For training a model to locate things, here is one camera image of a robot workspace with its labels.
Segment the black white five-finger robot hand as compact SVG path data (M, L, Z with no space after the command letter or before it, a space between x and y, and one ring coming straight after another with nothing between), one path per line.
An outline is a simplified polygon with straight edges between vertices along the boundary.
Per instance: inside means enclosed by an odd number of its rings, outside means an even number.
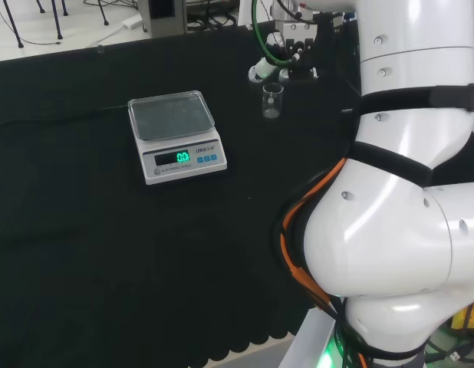
M279 31L264 37L258 24L253 22L252 29L263 57L249 69L249 82L262 85L273 77L277 77L280 84L317 80L326 70L315 67L314 49L319 39L335 39L337 30L334 28L334 21L339 19L341 16L338 13L327 13L319 15L313 24L284 23L289 31L296 31L300 26L306 31L312 31L314 36L304 39L286 38Z

